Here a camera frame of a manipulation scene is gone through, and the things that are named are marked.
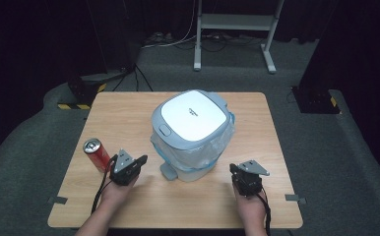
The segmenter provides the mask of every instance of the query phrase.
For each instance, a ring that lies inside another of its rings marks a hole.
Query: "table top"
[[[293,195],[285,159],[267,99],[260,92],[218,92],[235,115],[235,133],[217,165],[201,179],[167,181],[159,171],[163,159],[150,142],[151,116],[178,92],[101,92],[74,151],[48,218],[51,227],[80,227],[90,216],[99,173],[83,152],[83,143],[98,138],[110,156],[125,149],[134,158],[148,155],[127,203],[116,214],[114,228],[242,228],[231,184],[230,163],[255,159],[270,172],[261,176],[272,209],[272,228],[299,228],[302,218]]]

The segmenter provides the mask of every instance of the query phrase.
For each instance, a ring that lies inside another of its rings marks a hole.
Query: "can lid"
[[[83,145],[85,153],[95,152],[98,148],[100,148],[100,141],[98,139],[87,140]]]

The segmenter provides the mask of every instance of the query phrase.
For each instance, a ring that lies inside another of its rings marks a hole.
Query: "white metal frame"
[[[224,15],[224,14],[202,14],[202,0],[199,0],[197,17],[197,37],[194,51],[194,70],[202,70],[201,37],[202,29],[219,30],[264,30],[268,31],[265,44],[261,44],[261,51],[266,60],[269,73],[274,74],[276,66],[270,54],[270,46],[279,22],[280,13],[285,0],[279,0],[276,12],[273,16],[257,15]]]

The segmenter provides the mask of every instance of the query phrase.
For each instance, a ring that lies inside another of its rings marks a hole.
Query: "soda can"
[[[106,149],[98,139],[89,139],[83,145],[83,151],[95,165],[98,171],[104,173],[107,163],[110,160]]]

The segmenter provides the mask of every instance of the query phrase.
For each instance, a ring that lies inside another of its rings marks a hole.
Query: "plastic container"
[[[234,133],[234,116],[215,92],[187,90],[159,105],[151,142],[168,180],[195,181],[217,163]]]

